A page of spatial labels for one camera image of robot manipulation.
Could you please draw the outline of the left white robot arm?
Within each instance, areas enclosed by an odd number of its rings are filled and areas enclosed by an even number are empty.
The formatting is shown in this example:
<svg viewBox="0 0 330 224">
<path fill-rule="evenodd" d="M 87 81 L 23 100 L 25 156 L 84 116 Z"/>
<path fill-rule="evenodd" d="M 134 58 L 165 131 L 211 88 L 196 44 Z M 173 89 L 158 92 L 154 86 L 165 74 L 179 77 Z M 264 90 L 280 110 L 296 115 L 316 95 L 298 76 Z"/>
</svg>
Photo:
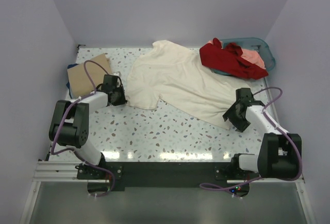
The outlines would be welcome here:
<svg viewBox="0 0 330 224">
<path fill-rule="evenodd" d="M 117 75 L 105 75 L 103 83 L 90 94 L 72 100 L 56 102 L 48 136 L 52 141 L 50 153 L 73 152 L 90 164 L 89 174 L 96 179 L 106 175 L 103 154 L 89 140 L 89 115 L 107 106 L 127 103 L 122 80 Z"/>
</svg>

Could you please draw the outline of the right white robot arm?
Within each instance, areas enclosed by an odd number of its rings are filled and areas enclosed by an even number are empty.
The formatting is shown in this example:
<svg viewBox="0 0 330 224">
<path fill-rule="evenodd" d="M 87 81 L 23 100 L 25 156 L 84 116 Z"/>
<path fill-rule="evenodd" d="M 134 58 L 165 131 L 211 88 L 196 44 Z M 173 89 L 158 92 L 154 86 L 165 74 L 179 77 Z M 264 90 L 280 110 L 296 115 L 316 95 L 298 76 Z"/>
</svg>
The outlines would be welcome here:
<svg viewBox="0 0 330 224">
<path fill-rule="evenodd" d="M 294 181 L 302 174 L 302 139 L 290 133 L 270 116 L 267 105 L 256 100 L 250 88 L 236 90 L 236 101 L 223 114 L 238 131 L 253 125 L 262 136 L 257 154 L 236 154 L 230 162 L 230 174 L 242 179 L 248 172 L 262 178 Z"/>
</svg>

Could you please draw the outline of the cream white t-shirt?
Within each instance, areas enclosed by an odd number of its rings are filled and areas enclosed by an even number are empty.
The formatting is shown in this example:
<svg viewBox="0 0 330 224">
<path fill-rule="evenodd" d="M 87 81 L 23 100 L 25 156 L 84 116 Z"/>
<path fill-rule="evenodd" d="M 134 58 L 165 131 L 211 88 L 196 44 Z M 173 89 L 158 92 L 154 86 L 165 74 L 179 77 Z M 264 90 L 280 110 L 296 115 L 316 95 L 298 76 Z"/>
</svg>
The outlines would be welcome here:
<svg viewBox="0 0 330 224">
<path fill-rule="evenodd" d="M 223 114 L 246 81 L 213 73 L 197 52 L 170 41 L 156 41 L 153 49 L 132 65 L 125 90 L 131 107 L 154 110 L 160 100 L 194 118 L 230 129 Z"/>
</svg>

